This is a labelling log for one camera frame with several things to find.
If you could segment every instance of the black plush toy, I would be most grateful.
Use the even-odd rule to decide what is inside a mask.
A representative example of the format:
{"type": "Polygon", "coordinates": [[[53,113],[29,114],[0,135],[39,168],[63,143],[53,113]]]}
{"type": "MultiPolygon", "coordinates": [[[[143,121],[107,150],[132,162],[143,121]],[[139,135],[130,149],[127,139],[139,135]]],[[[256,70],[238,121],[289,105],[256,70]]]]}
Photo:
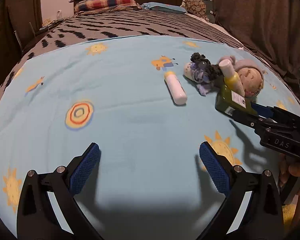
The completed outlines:
{"type": "Polygon", "coordinates": [[[215,80],[218,76],[222,75],[222,71],[218,65],[212,65],[211,62],[203,54],[195,52],[192,54],[191,59],[196,64],[197,68],[200,68],[206,73],[210,81],[215,80]]]}

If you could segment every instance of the concentric circle print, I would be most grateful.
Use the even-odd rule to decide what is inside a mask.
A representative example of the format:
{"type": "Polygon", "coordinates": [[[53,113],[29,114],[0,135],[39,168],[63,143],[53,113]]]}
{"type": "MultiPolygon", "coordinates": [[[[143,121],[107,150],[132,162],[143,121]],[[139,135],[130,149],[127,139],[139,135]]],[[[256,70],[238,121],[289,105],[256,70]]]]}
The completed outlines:
{"type": "Polygon", "coordinates": [[[74,103],[66,114],[66,126],[70,129],[85,127],[92,119],[93,110],[93,104],[89,101],[74,103]]]}

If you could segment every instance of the doll face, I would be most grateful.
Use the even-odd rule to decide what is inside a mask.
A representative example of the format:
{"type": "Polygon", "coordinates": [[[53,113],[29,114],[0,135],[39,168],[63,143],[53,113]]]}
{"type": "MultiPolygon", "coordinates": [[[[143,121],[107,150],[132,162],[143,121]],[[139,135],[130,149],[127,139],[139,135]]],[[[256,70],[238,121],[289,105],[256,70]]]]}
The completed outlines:
{"type": "Polygon", "coordinates": [[[237,73],[242,82],[245,91],[245,96],[254,96],[255,92],[259,90],[262,84],[262,77],[260,72],[255,68],[244,67],[240,69],[237,73]]]}

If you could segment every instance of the light blue bedsheet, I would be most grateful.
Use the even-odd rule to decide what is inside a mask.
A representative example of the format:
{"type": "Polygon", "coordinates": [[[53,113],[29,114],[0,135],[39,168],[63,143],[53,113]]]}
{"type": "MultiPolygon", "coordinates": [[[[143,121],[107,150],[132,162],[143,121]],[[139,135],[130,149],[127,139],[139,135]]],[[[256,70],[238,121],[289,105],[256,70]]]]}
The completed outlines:
{"type": "MultiPolygon", "coordinates": [[[[300,115],[298,102],[270,70],[225,44],[132,36],[42,54],[24,64],[0,102],[0,217],[5,225],[16,235],[18,194],[29,170],[52,172],[91,142],[100,146],[100,166],[75,199],[106,240],[197,238],[224,199],[197,159],[205,140],[223,147],[247,171],[270,169],[277,177],[277,153],[262,147],[253,129],[216,111],[215,92],[202,97],[183,77],[194,52],[213,64],[223,55],[254,60],[267,70],[257,102],[283,105],[300,115]],[[188,96],[186,106],[173,104],[164,71],[152,64],[162,56],[171,59],[165,66],[176,72],[188,96]]],[[[51,201],[69,230],[52,196],[51,201]]]]}

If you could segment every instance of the blue gripper pad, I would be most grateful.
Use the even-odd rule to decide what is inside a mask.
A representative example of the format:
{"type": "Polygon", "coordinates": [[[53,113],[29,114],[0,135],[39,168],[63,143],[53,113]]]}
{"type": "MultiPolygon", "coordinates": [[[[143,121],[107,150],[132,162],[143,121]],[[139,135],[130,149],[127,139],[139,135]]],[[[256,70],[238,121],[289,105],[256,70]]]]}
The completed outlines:
{"type": "Polygon", "coordinates": [[[266,106],[258,105],[256,103],[251,103],[251,107],[257,111],[257,114],[263,116],[264,118],[272,118],[273,112],[266,106]]]}
{"type": "Polygon", "coordinates": [[[96,163],[100,162],[100,150],[98,144],[95,144],[84,159],[79,163],[70,177],[69,190],[72,195],[79,194],[90,176],[96,163]]]}
{"type": "Polygon", "coordinates": [[[230,192],[230,178],[219,162],[219,156],[208,142],[200,145],[199,155],[217,190],[227,197],[230,192]]]}

